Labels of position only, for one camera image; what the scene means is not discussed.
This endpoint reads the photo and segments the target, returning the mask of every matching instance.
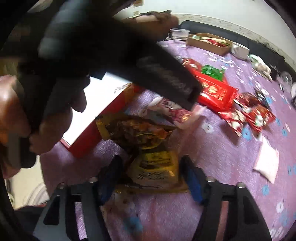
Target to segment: white wall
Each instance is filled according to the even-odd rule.
[[[296,38],[279,14],[263,0],[143,0],[144,5],[129,7],[117,14],[133,16],[135,11],[165,11],[196,14],[222,19],[245,27],[281,48],[296,61]]]

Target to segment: beige floor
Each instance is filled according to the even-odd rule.
[[[41,187],[44,187],[39,156],[37,156],[36,163],[32,168],[22,169],[11,179],[11,183],[14,208],[23,207],[28,203],[28,198],[34,190],[39,192]]]

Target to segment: purple tablecloth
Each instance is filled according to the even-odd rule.
[[[253,72],[250,63],[231,54],[221,57],[191,46],[179,48],[171,41],[160,44],[174,56],[193,58],[202,65],[224,68],[229,84],[240,92],[253,93],[257,85],[267,96],[277,117],[262,132],[270,145],[279,151],[279,169],[274,184],[253,170],[261,142],[252,135],[249,125],[244,127],[239,138],[224,120],[209,109],[191,128],[175,130],[169,144],[179,156],[190,155],[207,176],[231,185],[244,182],[257,202],[273,240],[280,240],[296,219],[296,148],[293,141],[296,138],[296,111],[290,105],[290,94],[281,92],[276,83],[270,83]],[[154,93],[145,91],[130,106],[130,111],[147,106],[153,97]],[[209,125],[210,131],[205,132],[204,125]],[[49,194],[60,182],[70,185],[95,176],[115,154],[127,158],[112,141],[100,142],[83,159],[75,159],[61,143],[56,144],[50,152],[41,156]],[[121,203],[122,199],[120,194],[114,194],[102,208],[113,241],[191,240],[202,212],[202,207],[192,200],[190,193],[134,195],[128,197],[129,202],[125,200],[125,204]],[[80,236],[85,237],[83,229]]]

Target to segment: red candy wrapper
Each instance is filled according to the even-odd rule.
[[[256,96],[248,92],[238,94],[233,101],[244,108],[261,104]]]
[[[158,96],[150,103],[148,109],[165,115],[178,128],[186,129],[200,117],[205,107],[195,105],[192,111],[188,111],[169,99]]]
[[[242,108],[250,127],[257,133],[260,133],[264,126],[275,120],[275,115],[262,105],[253,108]]]
[[[246,123],[246,117],[239,110],[231,110],[227,112],[218,112],[220,117],[234,129],[236,134],[240,137],[242,135],[242,129]]]
[[[202,70],[202,65],[191,58],[183,59],[182,65],[184,65],[184,67],[189,70],[192,75],[195,75],[196,72],[201,72]]]
[[[197,73],[195,77],[203,86],[203,90],[197,99],[198,103],[215,112],[229,111],[232,108],[233,99],[237,95],[238,89],[202,73]]]

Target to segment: human hand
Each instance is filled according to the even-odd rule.
[[[0,142],[5,146],[7,133],[14,132],[21,137],[29,137],[30,151],[40,155],[50,151],[68,130],[72,121],[72,108],[83,112],[86,108],[86,97],[82,91],[77,95],[65,112],[49,116],[40,124],[39,131],[31,133],[31,127],[17,94],[13,87],[16,77],[5,75],[0,77]],[[11,167],[2,155],[0,162],[5,179],[12,177],[19,170]]]

